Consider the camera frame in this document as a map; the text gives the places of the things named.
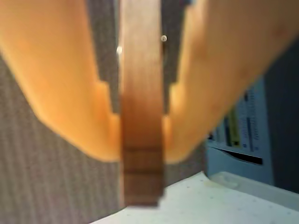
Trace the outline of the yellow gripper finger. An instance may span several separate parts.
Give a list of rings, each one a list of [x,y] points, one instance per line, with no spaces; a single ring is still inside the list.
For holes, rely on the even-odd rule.
[[[298,35],[296,0],[188,5],[164,120],[165,160],[185,159]]]
[[[84,0],[3,0],[0,52],[37,118],[83,153],[120,159]]]

